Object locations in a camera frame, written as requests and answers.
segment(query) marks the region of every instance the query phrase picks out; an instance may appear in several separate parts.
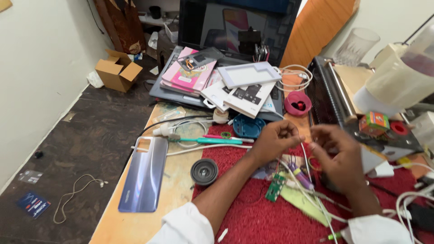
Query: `purple tube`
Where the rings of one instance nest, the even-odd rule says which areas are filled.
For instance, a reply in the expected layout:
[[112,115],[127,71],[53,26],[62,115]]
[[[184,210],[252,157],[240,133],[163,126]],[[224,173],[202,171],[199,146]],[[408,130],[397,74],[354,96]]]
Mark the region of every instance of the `purple tube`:
[[294,164],[288,165],[289,169],[293,172],[296,179],[301,183],[301,185],[308,189],[313,190],[315,186],[310,182],[310,180],[304,175],[300,168],[297,168]]

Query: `colorful box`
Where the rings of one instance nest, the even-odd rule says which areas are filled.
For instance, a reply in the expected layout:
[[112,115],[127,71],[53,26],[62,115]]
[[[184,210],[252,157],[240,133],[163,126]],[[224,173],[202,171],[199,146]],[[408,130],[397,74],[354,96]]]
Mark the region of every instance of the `colorful box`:
[[369,112],[360,119],[358,128],[367,135],[379,136],[390,129],[389,118],[382,113]]

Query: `person's left hand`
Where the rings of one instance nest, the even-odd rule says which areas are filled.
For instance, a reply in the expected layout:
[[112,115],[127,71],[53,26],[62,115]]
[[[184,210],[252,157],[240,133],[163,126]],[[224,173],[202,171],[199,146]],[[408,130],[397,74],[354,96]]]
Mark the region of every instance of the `person's left hand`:
[[293,148],[304,141],[297,127],[288,120],[269,123],[262,128],[252,149],[246,153],[260,167],[277,158],[284,150]]

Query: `speaker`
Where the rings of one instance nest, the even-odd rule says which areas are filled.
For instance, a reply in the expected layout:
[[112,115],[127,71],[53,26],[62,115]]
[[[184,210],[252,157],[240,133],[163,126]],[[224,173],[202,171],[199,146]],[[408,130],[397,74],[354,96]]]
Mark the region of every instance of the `speaker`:
[[190,175],[196,184],[209,186],[217,179],[217,164],[210,158],[197,160],[191,167]]

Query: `white sleeve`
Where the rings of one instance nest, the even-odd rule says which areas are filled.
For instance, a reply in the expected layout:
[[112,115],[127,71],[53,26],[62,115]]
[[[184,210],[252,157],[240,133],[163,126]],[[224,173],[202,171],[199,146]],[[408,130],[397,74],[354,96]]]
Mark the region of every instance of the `white sleeve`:
[[348,227],[341,234],[349,244],[411,244],[404,226],[378,214],[348,220]]
[[191,202],[166,214],[161,225],[148,244],[214,244],[210,222]]

